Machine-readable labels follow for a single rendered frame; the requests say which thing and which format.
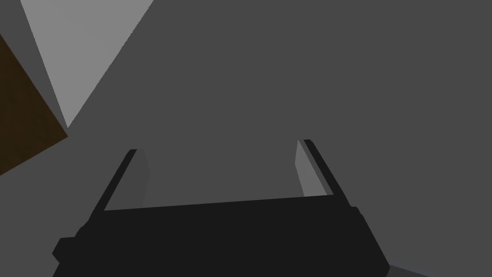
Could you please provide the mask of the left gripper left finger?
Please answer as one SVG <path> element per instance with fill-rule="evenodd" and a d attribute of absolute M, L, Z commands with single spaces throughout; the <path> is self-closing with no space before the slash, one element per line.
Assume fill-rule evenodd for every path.
<path fill-rule="evenodd" d="M 105 211 L 142 208 L 149 177 L 150 167 L 143 148 L 130 149 L 105 188 L 89 220 L 101 217 Z"/>

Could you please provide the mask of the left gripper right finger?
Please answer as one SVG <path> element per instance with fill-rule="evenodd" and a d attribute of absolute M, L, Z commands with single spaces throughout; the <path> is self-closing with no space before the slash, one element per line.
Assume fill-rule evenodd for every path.
<path fill-rule="evenodd" d="M 312 140 L 297 141 L 295 169 L 303 196 L 323 198 L 334 206 L 351 206 L 342 187 Z"/>

